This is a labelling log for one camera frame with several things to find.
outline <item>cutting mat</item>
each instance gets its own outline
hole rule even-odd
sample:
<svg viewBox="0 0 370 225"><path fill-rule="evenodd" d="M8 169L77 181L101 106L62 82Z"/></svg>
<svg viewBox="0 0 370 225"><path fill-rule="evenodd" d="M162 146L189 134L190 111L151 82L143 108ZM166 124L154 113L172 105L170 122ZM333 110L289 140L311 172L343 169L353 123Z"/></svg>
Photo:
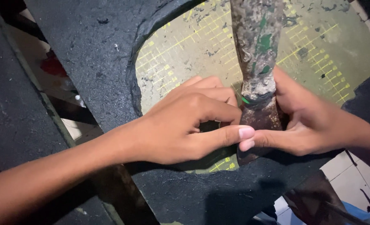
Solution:
<svg viewBox="0 0 370 225"><path fill-rule="evenodd" d="M367 26L343 0L284 2L287 21L277 64L300 84L341 106L370 76ZM140 49L136 73L143 114L195 75L219 76L240 96L242 74L229 1L206 1L158 29ZM233 170L238 167L235 152L219 149L201 161L176 167L196 173Z"/></svg>

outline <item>black painted metal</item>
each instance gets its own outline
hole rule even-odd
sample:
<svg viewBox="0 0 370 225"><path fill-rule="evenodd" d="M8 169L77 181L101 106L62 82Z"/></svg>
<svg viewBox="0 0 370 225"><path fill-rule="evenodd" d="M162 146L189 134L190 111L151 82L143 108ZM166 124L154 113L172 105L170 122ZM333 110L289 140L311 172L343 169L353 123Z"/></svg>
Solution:
<svg viewBox="0 0 370 225"><path fill-rule="evenodd" d="M104 132L141 116L134 68L138 48L152 31L197 3L26 0ZM356 107L350 103L346 109ZM127 167L160 222L243 225L337 153L295 157L273 151L237 171L204 175L143 162Z"/></svg>
<svg viewBox="0 0 370 225"><path fill-rule="evenodd" d="M0 29L0 169L67 149L42 97ZM113 225L89 182L83 182L30 216L25 224Z"/></svg>

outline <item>hand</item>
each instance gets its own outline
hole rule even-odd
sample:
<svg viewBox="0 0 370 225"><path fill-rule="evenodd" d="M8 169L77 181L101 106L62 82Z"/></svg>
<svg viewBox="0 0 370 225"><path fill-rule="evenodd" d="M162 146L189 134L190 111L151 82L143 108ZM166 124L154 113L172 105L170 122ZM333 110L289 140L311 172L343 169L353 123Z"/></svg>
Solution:
<svg viewBox="0 0 370 225"><path fill-rule="evenodd" d="M367 122L320 99L277 66L274 80L277 102L291 121L286 131L256 130L255 146L279 148L301 156L358 146L364 141L360 131L370 127Z"/></svg>
<svg viewBox="0 0 370 225"><path fill-rule="evenodd" d="M173 164L200 159L235 143L250 142L254 129L239 125L241 110L231 88L219 78L195 76L172 90L141 118L117 129L133 143L130 161ZM201 133L199 125L221 121L221 128Z"/></svg>

